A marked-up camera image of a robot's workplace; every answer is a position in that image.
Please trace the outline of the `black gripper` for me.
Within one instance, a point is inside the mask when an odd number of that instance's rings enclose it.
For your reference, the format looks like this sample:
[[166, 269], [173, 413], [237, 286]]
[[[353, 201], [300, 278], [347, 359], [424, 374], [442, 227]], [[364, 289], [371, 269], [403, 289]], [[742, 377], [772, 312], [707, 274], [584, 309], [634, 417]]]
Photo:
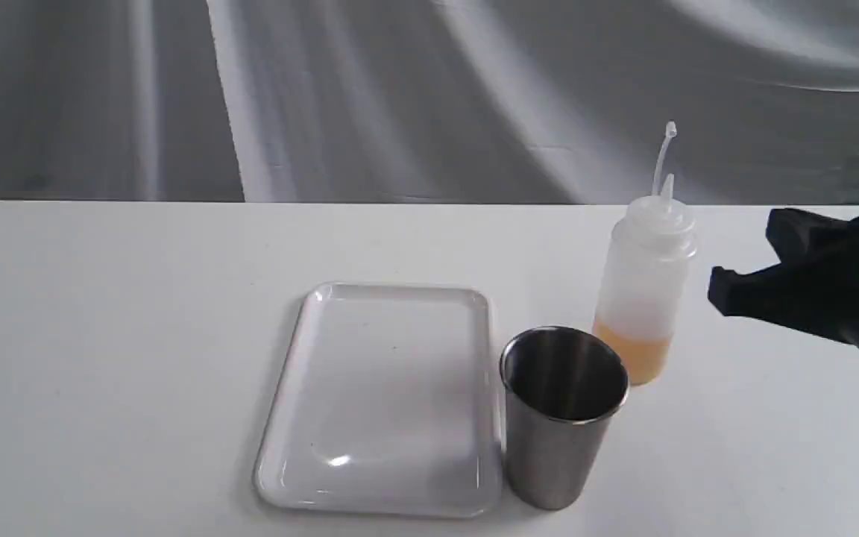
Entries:
[[766, 239], [780, 264], [753, 273], [715, 266], [707, 299], [724, 316], [859, 347], [859, 254], [808, 255], [856, 238], [859, 216], [842, 220], [796, 208], [771, 210]]

